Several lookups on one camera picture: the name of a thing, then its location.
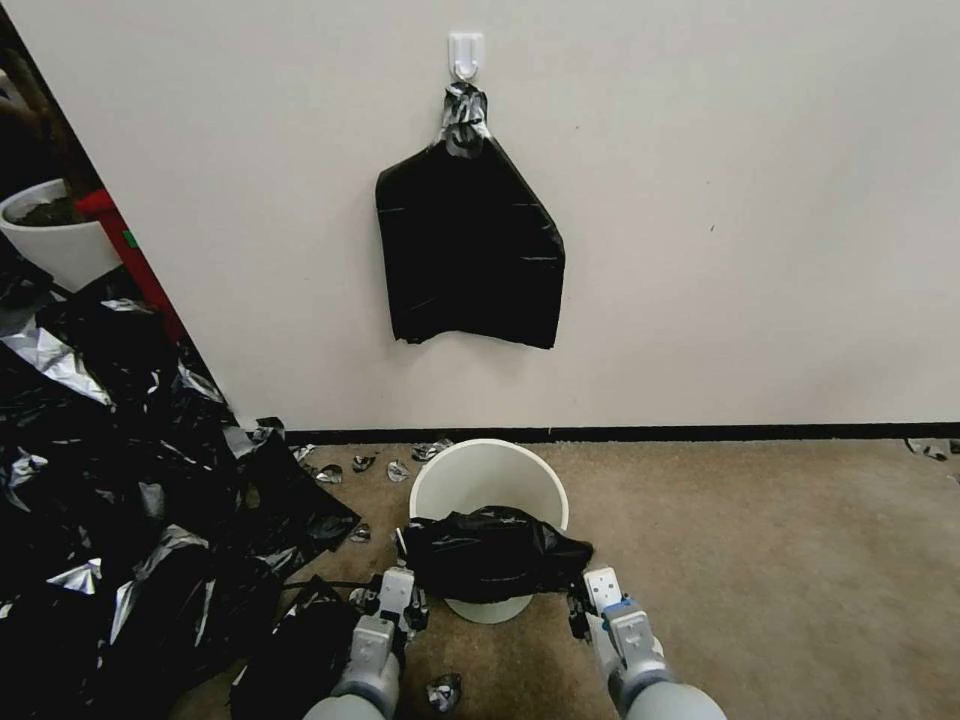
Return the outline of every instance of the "carpet floor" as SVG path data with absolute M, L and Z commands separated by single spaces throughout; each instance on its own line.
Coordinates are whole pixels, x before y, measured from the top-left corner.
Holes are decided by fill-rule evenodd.
M 570 501 L 572 537 L 597 549 L 650 615 L 667 660 L 728 717 L 960 717 L 960 456 L 936 462 L 897 441 L 531 445 Z M 363 474 L 353 455 L 377 453 Z M 332 492 L 363 515 L 344 543 L 297 573 L 367 580 L 394 560 L 414 472 L 409 446 L 320 447 L 344 467 Z M 439 717 L 425 684 L 463 676 L 461 720 L 616 718 L 563 597 L 472 625 L 441 601 L 408 651 L 398 717 Z M 171 717 L 229 718 L 242 664 L 186 693 Z

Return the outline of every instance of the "adhesive hook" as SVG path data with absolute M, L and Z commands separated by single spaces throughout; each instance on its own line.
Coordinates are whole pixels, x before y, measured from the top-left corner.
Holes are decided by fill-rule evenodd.
M 472 80 L 483 62 L 483 33 L 450 33 L 447 40 L 450 72 L 460 80 Z

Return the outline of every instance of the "wall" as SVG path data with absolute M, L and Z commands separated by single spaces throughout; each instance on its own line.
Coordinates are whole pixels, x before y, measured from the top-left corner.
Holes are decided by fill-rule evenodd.
M 244 417 L 957 419 L 955 2 L 5 5 Z M 373 187 L 453 29 L 566 241 L 549 352 L 392 340 Z

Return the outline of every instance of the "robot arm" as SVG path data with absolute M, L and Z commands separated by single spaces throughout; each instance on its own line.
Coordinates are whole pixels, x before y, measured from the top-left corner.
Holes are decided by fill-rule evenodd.
M 647 613 L 620 592 L 613 568 L 584 573 L 570 597 L 574 636 L 594 649 L 601 677 L 626 720 L 726 720 L 703 691 L 680 684 L 667 665 Z
M 423 591 L 413 573 L 393 567 L 383 574 L 371 613 L 353 630 L 350 660 L 330 697 L 304 720 L 391 720 L 400 697 L 401 658 L 408 639 L 426 628 Z
M 613 568 L 584 573 L 571 594 L 570 627 L 594 649 L 610 697 L 626 720 L 726 720 L 704 692 L 679 683 L 650 629 L 647 613 L 620 592 Z M 391 720 L 400 695 L 407 640 L 427 625 L 423 592 L 410 570 L 383 575 L 379 594 L 368 593 L 368 614 L 353 631 L 350 660 L 331 696 L 304 720 Z

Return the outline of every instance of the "white plant pot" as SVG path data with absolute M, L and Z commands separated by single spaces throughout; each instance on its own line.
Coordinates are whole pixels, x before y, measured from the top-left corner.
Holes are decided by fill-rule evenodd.
M 57 284 L 75 292 L 121 262 L 100 223 L 27 227 L 13 222 L 34 206 L 64 195 L 63 180 L 50 180 L 11 195 L 0 203 L 0 232 L 27 260 L 53 275 Z
M 485 505 L 518 508 L 562 532 L 570 519 L 567 494 L 553 468 L 526 448 L 503 440 L 468 440 L 447 448 L 423 466 L 410 491 L 412 518 L 441 520 L 451 512 L 469 513 Z M 519 615 L 531 599 L 446 602 L 457 615 L 489 625 Z

